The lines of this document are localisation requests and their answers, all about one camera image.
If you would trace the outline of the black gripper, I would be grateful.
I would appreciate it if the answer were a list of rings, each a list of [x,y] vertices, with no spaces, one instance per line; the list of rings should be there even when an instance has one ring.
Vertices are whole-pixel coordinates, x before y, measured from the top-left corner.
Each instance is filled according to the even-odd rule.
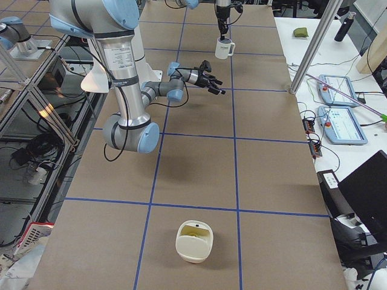
[[[212,72],[211,64],[208,60],[203,60],[199,67],[193,67],[190,70],[189,83],[200,88],[209,88],[209,92],[215,95],[224,95],[225,90],[213,87],[212,85],[222,85],[223,82],[218,80],[215,76],[208,73]]]
[[[229,30],[227,19],[230,17],[230,11],[234,8],[239,14],[242,13],[242,1],[235,0],[216,0],[215,15],[218,19],[218,28],[220,31],[220,40],[225,39]]]

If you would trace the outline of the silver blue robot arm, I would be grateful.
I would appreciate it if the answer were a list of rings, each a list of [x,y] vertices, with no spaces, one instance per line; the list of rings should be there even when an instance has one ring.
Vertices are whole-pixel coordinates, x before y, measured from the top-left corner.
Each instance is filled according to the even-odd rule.
[[[103,127],[107,145],[117,150],[152,152],[160,129],[145,111],[157,97],[178,102],[187,83],[206,88],[210,93],[225,93],[222,81],[210,74],[208,61],[199,67],[185,68],[171,62],[167,82],[140,83],[132,40],[140,14],[135,1],[50,1],[50,21],[64,34],[95,39],[102,47],[105,71],[117,96],[119,112]]]
[[[197,8],[202,1],[198,0],[182,0],[182,1],[174,1],[175,6],[171,6],[164,1],[167,7],[171,9],[181,9],[181,8],[189,8],[191,10]],[[220,41],[226,42],[226,34],[229,31],[229,27],[239,20],[241,15],[243,14],[243,2],[242,1],[231,1],[231,0],[219,0],[213,1],[214,3],[214,11],[216,16],[216,21],[218,25],[218,29],[220,31]],[[235,9],[239,16],[234,22],[229,22],[231,9]]]

